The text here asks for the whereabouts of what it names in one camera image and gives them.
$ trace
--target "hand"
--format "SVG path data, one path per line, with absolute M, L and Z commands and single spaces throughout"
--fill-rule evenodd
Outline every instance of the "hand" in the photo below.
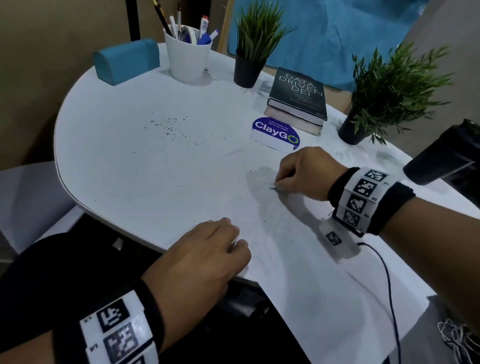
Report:
M 293 169 L 293 177 L 287 177 Z M 275 185 L 281 191 L 326 201 L 330 187 L 347 169 L 319 146 L 308 146 L 281 160 Z
M 160 351 L 188 334 L 227 293 L 248 264 L 250 250 L 230 219 L 202 222 L 173 244 L 142 276 L 160 308 L 165 338 Z

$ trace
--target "black pole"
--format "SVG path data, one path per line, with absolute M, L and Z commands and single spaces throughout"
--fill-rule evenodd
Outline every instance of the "black pole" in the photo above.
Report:
M 127 5 L 130 40 L 133 42 L 140 39 L 140 23 L 138 22 L 137 0 L 125 0 L 125 4 Z

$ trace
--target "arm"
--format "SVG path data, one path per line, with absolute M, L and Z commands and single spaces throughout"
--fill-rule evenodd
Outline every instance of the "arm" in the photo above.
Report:
M 295 175 L 287 177 L 293 169 Z M 346 170 L 323 149 L 307 147 L 282 159 L 276 186 L 326 201 Z M 480 220 L 415 197 L 393 215 L 380 236 L 480 333 Z
M 160 352 L 188 334 L 226 293 L 228 281 L 251 258 L 248 244 L 232 242 L 240 229 L 228 218 L 195 226 L 142 276 L 162 314 L 165 336 Z M 0 363 L 54 364 L 52 331 L 0 354 Z

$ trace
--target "book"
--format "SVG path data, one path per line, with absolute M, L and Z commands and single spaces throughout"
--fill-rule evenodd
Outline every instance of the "book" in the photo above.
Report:
M 268 116 L 313 135 L 327 120 L 324 85 L 300 72 L 278 68 L 268 96 Z

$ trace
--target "person's leg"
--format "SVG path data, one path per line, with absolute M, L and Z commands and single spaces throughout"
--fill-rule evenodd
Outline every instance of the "person's leg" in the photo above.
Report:
M 25 250 L 0 279 L 0 352 L 30 340 L 133 277 L 118 250 L 64 233 Z

